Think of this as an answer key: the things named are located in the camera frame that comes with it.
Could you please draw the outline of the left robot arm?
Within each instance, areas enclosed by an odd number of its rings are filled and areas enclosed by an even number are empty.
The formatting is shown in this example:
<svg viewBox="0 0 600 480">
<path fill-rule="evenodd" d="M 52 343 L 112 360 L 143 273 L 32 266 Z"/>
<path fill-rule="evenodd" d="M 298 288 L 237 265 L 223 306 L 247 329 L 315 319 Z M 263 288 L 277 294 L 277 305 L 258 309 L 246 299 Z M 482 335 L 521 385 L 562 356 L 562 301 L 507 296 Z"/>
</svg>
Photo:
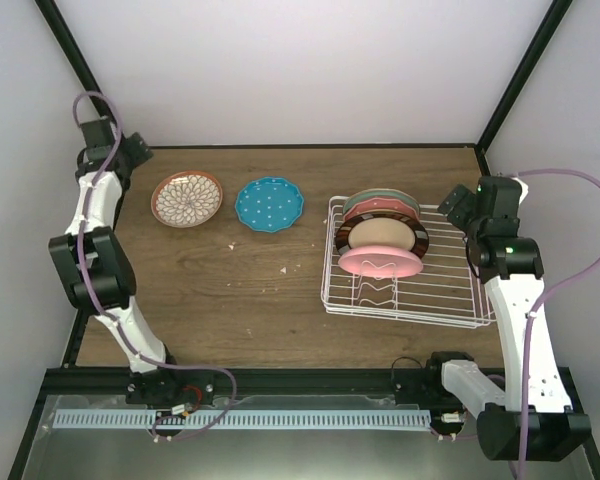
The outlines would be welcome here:
<svg viewBox="0 0 600 480">
<path fill-rule="evenodd" d="M 124 352 L 129 390 L 174 403 L 185 381 L 165 368 L 174 358 L 137 304 L 135 273 L 114 232 L 131 174 L 152 153 L 139 135 L 131 137 L 127 153 L 109 117 L 81 123 L 79 129 L 85 148 L 75 173 L 78 202 L 65 233 L 49 240 L 52 262 L 71 305 L 99 321 Z"/>
</svg>

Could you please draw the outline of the red dotted scalloped plate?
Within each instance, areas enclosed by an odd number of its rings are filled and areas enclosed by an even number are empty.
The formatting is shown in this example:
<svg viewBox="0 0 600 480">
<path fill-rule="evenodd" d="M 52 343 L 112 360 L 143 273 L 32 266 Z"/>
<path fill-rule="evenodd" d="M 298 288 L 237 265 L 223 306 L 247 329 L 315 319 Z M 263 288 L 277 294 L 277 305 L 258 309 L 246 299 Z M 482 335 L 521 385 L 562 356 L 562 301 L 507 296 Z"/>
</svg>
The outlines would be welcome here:
<svg viewBox="0 0 600 480">
<path fill-rule="evenodd" d="M 348 221 L 355 216 L 378 211 L 395 212 L 416 220 L 420 219 L 418 204 L 412 206 L 409 203 L 405 203 L 404 201 L 393 197 L 372 197 L 352 206 L 343 214 L 343 220 Z"/>
</svg>

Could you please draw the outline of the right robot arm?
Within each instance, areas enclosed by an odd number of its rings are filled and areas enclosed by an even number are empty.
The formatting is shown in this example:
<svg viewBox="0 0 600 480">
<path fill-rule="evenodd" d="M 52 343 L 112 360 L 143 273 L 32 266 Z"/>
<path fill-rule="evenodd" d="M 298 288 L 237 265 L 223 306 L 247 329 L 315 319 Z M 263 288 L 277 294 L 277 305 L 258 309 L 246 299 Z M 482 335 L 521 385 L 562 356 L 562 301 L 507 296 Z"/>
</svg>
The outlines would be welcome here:
<svg viewBox="0 0 600 480">
<path fill-rule="evenodd" d="M 519 234 L 528 188 L 518 179 L 483 176 L 475 190 L 456 186 L 439 213 L 466 236 L 465 254 L 493 309 L 504 360 L 498 387 L 462 352 L 435 352 L 424 378 L 438 403 L 455 397 L 477 421 L 483 454 L 495 461 L 559 462 L 591 436 L 556 364 L 544 308 L 538 243 Z"/>
</svg>

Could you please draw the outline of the pink plate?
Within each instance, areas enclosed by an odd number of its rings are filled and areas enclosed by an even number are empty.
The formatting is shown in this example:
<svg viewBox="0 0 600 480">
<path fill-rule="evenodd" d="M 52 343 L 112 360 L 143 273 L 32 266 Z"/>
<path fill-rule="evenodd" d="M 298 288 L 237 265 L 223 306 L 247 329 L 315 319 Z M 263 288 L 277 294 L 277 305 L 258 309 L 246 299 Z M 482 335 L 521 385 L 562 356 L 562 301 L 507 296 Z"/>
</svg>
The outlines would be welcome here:
<svg viewBox="0 0 600 480">
<path fill-rule="evenodd" d="M 338 265 L 350 274 L 374 279 L 411 277 L 424 268 L 412 252 L 380 245 L 350 249 L 340 256 Z"/>
</svg>

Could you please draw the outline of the black rimmed beige plate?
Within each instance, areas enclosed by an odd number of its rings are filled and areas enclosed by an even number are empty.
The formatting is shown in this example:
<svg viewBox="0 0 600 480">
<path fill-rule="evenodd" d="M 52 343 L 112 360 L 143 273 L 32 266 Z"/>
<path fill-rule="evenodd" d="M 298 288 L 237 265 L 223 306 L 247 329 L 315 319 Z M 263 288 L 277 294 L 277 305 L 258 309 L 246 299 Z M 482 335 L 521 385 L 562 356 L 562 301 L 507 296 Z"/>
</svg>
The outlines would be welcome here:
<svg viewBox="0 0 600 480">
<path fill-rule="evenodd" d="M 430 240 L 425 227 L 408 215 L 377 211 L 355 215 L 344 221 L 334 235 L 339 254 L 366 246 L 400 248 L 422 258 Z"/>
</svg>

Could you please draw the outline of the blue dotted plate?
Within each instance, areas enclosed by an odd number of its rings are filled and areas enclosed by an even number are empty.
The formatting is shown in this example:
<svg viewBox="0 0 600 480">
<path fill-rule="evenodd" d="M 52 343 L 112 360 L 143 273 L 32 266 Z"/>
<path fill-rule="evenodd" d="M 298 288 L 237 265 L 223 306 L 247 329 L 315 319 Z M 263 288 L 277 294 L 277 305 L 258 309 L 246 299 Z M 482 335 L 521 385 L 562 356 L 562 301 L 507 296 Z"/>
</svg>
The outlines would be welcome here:
<svg viewBox="0 0 600 480">
<path fill-rule="evenodd" d="M 300 189 L 282 177 L 263 177 L 249 182 L 235 201 L 239 222 L 262 233 L 291 228 L 303 210 L 304 196 Z"/>
</svg>

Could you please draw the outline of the floral patterned brown plate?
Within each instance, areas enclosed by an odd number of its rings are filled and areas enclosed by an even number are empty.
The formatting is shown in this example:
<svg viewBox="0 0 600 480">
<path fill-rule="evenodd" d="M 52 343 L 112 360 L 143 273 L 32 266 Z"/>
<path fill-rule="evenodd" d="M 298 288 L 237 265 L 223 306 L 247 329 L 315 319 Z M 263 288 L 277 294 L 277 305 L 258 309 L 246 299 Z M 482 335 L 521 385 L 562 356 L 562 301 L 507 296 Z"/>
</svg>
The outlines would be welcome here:
<svg viewBox="0 0 600 480">
<path fill-rule="evenodd" d="M 151 197 L 151 210 L 162 224 L 192 228 L 210 220 L 223 201 L 223 189 L 210 173 L 184 171 L 160 182 Z"/>
</svg>

